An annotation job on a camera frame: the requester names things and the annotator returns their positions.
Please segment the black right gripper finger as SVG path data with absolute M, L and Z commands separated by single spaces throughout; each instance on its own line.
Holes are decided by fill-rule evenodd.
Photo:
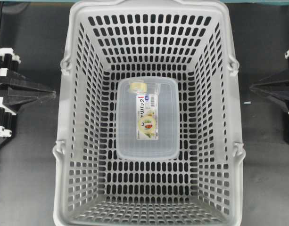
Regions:
M 277 104 L 284 112 L 288 112 L 289 75 L 277 74 L 254 83 L 250 90 Z

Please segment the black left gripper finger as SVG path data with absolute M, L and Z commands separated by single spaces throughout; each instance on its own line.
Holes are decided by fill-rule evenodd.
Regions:
M 27 77 L 9 69 L 0 69 L 0 85 L 23 90 L 36 90 L 40 92 L 53 92 L 53 89 L 41 83 L 36 83 Z
M 22 105 L 27 103 L 54 99 L 55 97 L 55 91 L 19 90 L 8 88 L 6 94 L 6 106 L 13 111 L 18 111 Z

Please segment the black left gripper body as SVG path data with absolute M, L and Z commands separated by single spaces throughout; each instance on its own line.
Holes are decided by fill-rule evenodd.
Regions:
M 0 48 L 0 78 L 6 78 L 10 71 L 17 72 L 19 64 L 21 64 L 20 56 L 16 55 L 12 48 Z M 0 96 L 0 137 L 10 137 L 11 119 L 16 113 L 6 107 L 3 100 L 4 97 Z

